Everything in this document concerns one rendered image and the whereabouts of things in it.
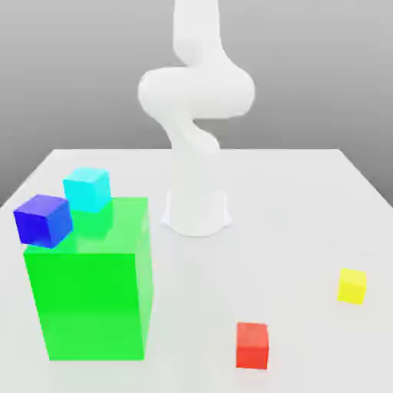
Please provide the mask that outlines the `small cyan cube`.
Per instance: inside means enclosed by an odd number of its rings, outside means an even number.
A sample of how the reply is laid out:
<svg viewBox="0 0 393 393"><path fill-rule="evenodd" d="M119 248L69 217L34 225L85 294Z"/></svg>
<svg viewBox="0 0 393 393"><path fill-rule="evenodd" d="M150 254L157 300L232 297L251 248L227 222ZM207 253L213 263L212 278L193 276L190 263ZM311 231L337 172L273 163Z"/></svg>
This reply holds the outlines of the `small cyan cube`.
<svg viewBox="0 0 393 393"><path fill-rule="evenodd" d="M111 200L107 170L79 167L63 179L64 194L71 211L98 213Z"/></svg>

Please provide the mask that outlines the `small blue cube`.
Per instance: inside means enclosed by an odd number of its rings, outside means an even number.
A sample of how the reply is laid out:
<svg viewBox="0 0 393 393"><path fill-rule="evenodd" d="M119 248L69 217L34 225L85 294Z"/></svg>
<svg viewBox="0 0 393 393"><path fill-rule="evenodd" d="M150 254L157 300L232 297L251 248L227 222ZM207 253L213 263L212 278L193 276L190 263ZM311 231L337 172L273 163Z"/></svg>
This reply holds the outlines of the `small blue cube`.
<svg viewBox="0 0 393 393"><path fill-rule="evenodd" d="M66 199L37 194L13 211L22 244L55 248L72 230Z"/></svg>

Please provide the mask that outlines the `small red cube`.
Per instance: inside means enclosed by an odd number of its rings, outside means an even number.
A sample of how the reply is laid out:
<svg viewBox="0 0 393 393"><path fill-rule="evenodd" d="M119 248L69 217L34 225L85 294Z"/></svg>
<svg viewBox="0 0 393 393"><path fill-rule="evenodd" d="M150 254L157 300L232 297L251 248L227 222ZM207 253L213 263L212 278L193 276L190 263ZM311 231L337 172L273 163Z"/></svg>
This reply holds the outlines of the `small red cube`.
<svg viewBox="0 0 393 393"><path fill-rule="evenodd" d="M268 326L262 323L237 322L236 367L266 370L268 362Z"/></svg>

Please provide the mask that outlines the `small yellow cube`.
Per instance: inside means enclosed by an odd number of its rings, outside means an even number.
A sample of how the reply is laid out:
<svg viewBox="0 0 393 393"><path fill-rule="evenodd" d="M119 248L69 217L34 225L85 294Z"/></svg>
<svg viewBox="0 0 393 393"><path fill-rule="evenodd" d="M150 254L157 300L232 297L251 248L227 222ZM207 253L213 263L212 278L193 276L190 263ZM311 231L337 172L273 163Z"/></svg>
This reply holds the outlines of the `small yellow cube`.
<svg viewBox="0 0 393 393"><path fill-rule="evenodd" d="M341 269L339 274L338 301L361 305L367 288L366 272Z"/></svg>

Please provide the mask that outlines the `large green box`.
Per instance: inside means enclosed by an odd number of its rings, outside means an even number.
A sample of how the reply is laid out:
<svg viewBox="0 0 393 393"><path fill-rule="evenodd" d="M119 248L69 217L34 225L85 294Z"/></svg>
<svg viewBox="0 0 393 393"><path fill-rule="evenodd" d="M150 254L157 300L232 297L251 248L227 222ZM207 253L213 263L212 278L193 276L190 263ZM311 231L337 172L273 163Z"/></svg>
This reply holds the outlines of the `large green box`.
<svg viewBox="0 0 393 393"><path fill-rule="evenodd" d="M55 248L23 253L48 357L144 359L154 297L147 198L115 197L72 219Z"/></svg>

